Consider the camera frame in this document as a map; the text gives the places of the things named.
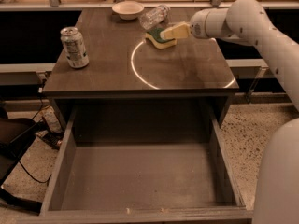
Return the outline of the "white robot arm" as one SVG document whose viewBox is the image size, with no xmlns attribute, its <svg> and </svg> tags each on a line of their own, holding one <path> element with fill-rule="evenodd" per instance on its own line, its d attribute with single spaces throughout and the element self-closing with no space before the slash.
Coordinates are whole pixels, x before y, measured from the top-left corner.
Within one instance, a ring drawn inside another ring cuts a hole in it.
<svg viewBox="0 0 299 224">
<path fill-rule="evenodd" d="M 229 38 L 257 49 L 293 105 L 299 109 L 299 44 L 269 20 L 256 0 L 204 9 L 189 22 L 161 32 L 161 38 Z M 266 146 L 259 170 L 252 224 L 299 224 L 299 119 L 281 126 Z"/>
</svg>

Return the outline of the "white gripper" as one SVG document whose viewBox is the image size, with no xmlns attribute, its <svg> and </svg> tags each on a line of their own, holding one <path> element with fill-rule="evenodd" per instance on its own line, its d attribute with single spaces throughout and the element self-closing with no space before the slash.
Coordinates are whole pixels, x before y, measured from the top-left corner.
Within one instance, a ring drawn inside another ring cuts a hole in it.
<svg viewBox="0 0 299 224">
<path fill-rule="evenodd" d="M 184 39 L 192 34 L 198 39 L 208 39 L 212 37 L 212 9 L 203 9 L 196 12 L 190 19 L 190 25 L 180 22 L 160 32 L 163 40 Z"/>
</svg>

